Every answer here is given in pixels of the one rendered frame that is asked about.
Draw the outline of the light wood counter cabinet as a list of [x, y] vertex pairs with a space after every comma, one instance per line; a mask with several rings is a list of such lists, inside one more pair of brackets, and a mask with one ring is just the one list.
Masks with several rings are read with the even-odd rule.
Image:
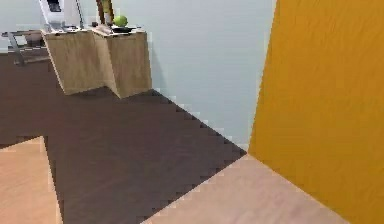
[[109, 88], [126, 98], [152, 88], [147, 33], [108, 34], [100, 28], [43, 32], [54, 71], [66, 95]]

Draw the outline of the green apple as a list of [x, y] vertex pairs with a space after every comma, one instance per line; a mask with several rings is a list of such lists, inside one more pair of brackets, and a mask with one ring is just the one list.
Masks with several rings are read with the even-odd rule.
[[126, 17], [126, 16], [120, 15], [120, 16], [116, 16], [116, 17], [113, 19], [113, 23], [114, 23], [116, 26], [119, 26], [119, 27], [125, 27], [125, 26], [128, 24], [128, 20], [127, 20], [127, 17]]

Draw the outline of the white coffee machine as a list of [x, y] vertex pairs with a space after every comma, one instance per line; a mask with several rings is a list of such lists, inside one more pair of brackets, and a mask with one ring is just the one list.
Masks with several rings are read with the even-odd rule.
[[68, 32], [83, 27], [79, 0], [38, 0], [47, 32]]

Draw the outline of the grey metal frame table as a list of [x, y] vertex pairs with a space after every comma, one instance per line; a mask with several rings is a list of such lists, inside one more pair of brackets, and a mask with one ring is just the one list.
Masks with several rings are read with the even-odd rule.
[[[8, 31], [1, 34], [2, 37], [7, 38], [10, 42], [8, 51], [15, 54], [15, 65], [24, 66], [30, 63], [37, 63], [47, 61], [50, 59], [45, 46], [45, 42], [40, 30], [27, 30], [27, 31]], [[26, 40], [25, 44], [19, 44], [17, 37], [23, 36]], [[25, 55], [25, 52], [44, 50], [45, 54]]]

